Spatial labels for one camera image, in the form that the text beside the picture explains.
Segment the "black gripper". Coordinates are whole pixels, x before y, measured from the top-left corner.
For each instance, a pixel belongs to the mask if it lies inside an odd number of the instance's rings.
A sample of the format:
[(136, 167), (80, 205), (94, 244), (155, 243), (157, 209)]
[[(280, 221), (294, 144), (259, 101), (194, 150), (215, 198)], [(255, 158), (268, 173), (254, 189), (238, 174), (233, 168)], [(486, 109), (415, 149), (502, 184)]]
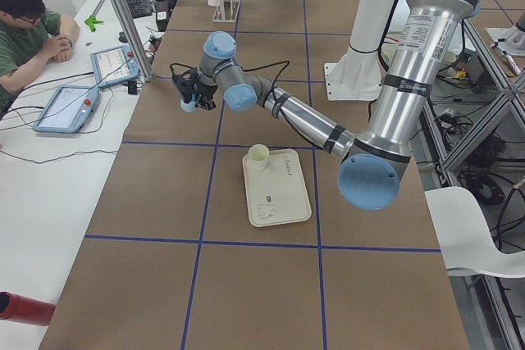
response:
[(208, 85), (202, 82), (196, 70), (187, 70), (182, 74), (173, 74), (172, 82), (180, 93), (181, 99), (189, 102), (194, 99), (198, 109), (211, 111), (216, 107), (213, 96), (217, 91), (216, 85)]

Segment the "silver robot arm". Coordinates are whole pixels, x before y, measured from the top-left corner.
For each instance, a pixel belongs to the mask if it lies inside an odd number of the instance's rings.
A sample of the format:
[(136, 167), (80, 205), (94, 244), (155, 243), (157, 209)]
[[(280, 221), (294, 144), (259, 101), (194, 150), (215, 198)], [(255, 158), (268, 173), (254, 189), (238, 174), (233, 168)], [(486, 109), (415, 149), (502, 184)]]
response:
[(197, 66), (173, 63), (172, 82), (186, 111), (214, 108), (220, 93), (234, 112), (260, 106), (299, 136), (340, 161), (337, 185), (353, 206), (377, 211), (396, 200), (411, 160), (409, 135), (430, 96), (460, 23), (481, 0), (407, 0), (409, 16), (369, 119), (346, 116), (340, 124), (281, 89), (251, 75), (236, 60), (236, 41), (211, 33)]

